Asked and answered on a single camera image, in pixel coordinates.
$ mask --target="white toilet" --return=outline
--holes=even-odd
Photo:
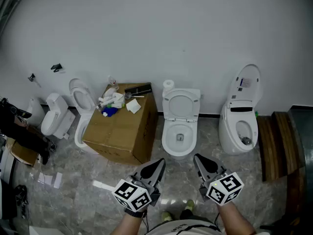
[[[69,93],[77,111],[81,115],[75,132],[75,144],[84,151],[98,154],[82,140],[93,111],[96,108],[96,98],[94,93],[90,91],[83,81],[77,78],[74,78],[69,82]]]
[[[59,139],[68,139],[67,131],[72,125],[75,115],[68,110],[67,103],[57,93],[51,93],[46,102],[50,110],[41,124],[41,132],[45,136],[54,135]]]
[[[40,102],[36,98],[31,98],[29,100],[29,105],[26,110],[31,113],[31,117],[27,118],[26,121],[28,124],[39,127],[45,117],[45,111],[43,110]]]
[[[219,124],[224,152],[238,155],[252,150],[258,140],[254,107],[262,97],[261,73],[256,65],[245,66],[231,85]]]
[[[173,81],[166,80],[164,85],[169,83]],[[200,96],[200,90],[175,89],[174,83],[163,90],[162,145],[177,160],[186,158],[196,146]]]

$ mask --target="cardboard box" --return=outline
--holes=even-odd
[[[118,93],[143,84],[119,84]],[[127,165],[148,162],[157,127],[157,106],[153,93],[136,98],[141,108],[133,114],[126,107],[112,117],[104,117],[97,109],[83,135],[83,141],[107,159]]]
[[[32,132],[36,134],[41,139],[43,138],[43,135],[36,130],[34,127],[29,126],[28,128],[29,132]],[[9,149],[10,153],[21,163],[30,165],[31,167],[34,166],[38,153],[28,149],[24,146],[21,146],[18,142],[15,141],[15,139],[8,138],[6,141],[6,146]]]

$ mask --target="green object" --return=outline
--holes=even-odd
[[[173,221],[172,215],[168,211],[162,212],[162,222],[164,221]]]
[[[187,201],[187,206],[186,206],[185,210],[189,209],[192,211],[194,209],[194,207],[195,207],[195,202],[193,200],[189,199]]]

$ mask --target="wooden plank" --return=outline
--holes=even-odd
[[[305,168],[287,176],[286,214],[301,213],[305,203]]]
[[[284,154],[276,142],[277,133],[271,117],[257,117],[263,181],[272,181],[287,174]]]
[[[277,130],[279,134],[279,139],[277,141],[282,142],[282,147],[285,151],[285,156],[286,156],[287,173],[290,174],[293,172],[291,168],[291,155],[288,149],[285,130],[284,130],[284,126],[283,126],[280,116],[281,115],[278,112],[274,112],[272,115],[272,119],[273,119],[273,123],[277,124]]]
[[[302,165],[300,162],[299,149],[298,149],[297,141],[295,138],[295,132],[294,132],[294,129],[292,127],[291,119],[290,119],[288,113],[285,114],[285,118],[286,118],[286,125],[287,125],[287,129],[288,129],[288,136],[290,137],[290,142],[291,142],[291,150],[292,150],[293,157],[294,157],[294,163],[293,164],[295,166],[295,169],[298,169],[298,168],[302,167]]]
[[[290,118],[288,113],[274,112],[272,114],[272,120],[278,133],[277,142],[281,143],[280,146],[283,148],[285,154],[287,174],[291,174],[300,167],[300,160],[298,146],[296,144]]]
[[[270,119],[268,121],[265,121],[265,125],[267,128],[266,131],[266,140],[268,141],[270,145],[270,163],[271,163],[271,169],[272,169],[272,176],[273,178],[276,178],[276,176],[279,176],[279,169],[278,169],[278,161],[277,161],[277,156],[276,156],[276,150],[275,150],[275,143],[273,142],[273,134],[271,131],[271,126],[270,126]]]

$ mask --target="gray tile floor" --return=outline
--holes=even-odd
[[[69,139],[57,141],[57,150],[51,154],[47,165],[36,163],[31,168],[19,162],[16,164],[13,186],[26,185],[29,201],[29,218],[22,219],[19,212],[19,216],[13,221],[21,235],[28,234],[28,225],[57,228],[65,235],[107,235],[122,218],[123,208],[109,191],[101,188],[101,184],[115,186],[120,179],[132,173],[135,167],[116,164],[100,155],[91,155],[77,148],[74,134],[78,121],[79,115],[69,130]],[[235,203],[243,216],[256,228],[274,222],[284,214],[286,178],[272,183],[262,182],[258,147],[240,156],[225,154],[219,143],[218,124],[218,119],[200,118],[196,148],[186,160],[179,162],[173,160],[162,148],[164,119],[159,117],[152,158],[164,157],[167,167],[159,185],[161,198],[155,207],[148,208],[150,228],[160,223],[160,214],[164,210],[172,212],[178,218],[188,199],[193,199],[196,203],[195,215],[215,219],[215,204],[203,202],[198,192],[200,179],[192,161],[195,153],[214,156],[238,173],[245,187]],[[58,173],[62,174],[62,180],[57,188],[55,181]],[[218,224],[223,227],[220,218]],[[145,234],[145,231],[142,224],[139,234]]]

